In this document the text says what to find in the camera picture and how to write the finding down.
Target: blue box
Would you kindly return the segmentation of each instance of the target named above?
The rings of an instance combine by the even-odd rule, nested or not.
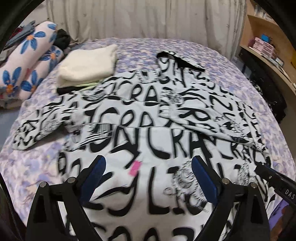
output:
[[[263,34],[261,36],[261,39],[264,41],[264,42],[267,42],[267,43],[270,43],[270,38],[268,36],[266,36],[265,34]]]

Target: pink tag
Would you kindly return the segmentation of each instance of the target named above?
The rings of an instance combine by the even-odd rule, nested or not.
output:
[[[138,174],[138,170],[140,169],[140,166],[142,163],[140,161],[134,161],[131,170],[129,172],[129,175],[135,177]]]

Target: pillow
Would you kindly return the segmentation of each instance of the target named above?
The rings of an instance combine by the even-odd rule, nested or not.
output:
[[[2,99],[16,99],[21,82],[36,61],[52,46],[57,25],[46,21],[36,26],[0,67]]]
[[[25,77],[25,80],[21,82],[21,90],[18,98],[22,101],[29,99],[37,86],[48,75],[48,73],[54,69],[63,56],[63,51],[52,45],[50,49],[31,68],[30,75]]]

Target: metal screw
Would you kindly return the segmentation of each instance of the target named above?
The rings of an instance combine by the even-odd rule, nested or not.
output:
[[[222,178],[222,182],[224,184],[229,184],[230,183],[229,179],[227,179],[227,178]]]
[[[67,180],[67,182],[68,183],[73,183],[73,182],[75,182],[75,180],[76,180],[75,177],[69,177],[68,180]]]
[[[257,184],[256,183],[251,183],[251,187],[252,188],[257,188]]]
[[[47,184],[47,182],[42,182],[42,183],[40,183],[40,187],[42,187],[42,188],[44,188],[45,186],[46,186],[46,184]]]

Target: gray floor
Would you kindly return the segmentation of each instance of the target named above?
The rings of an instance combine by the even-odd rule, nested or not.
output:
[[[9,135],[12,124],[18,117],[19,111],[19,108],[12,110],[0,109],[0,150]]]

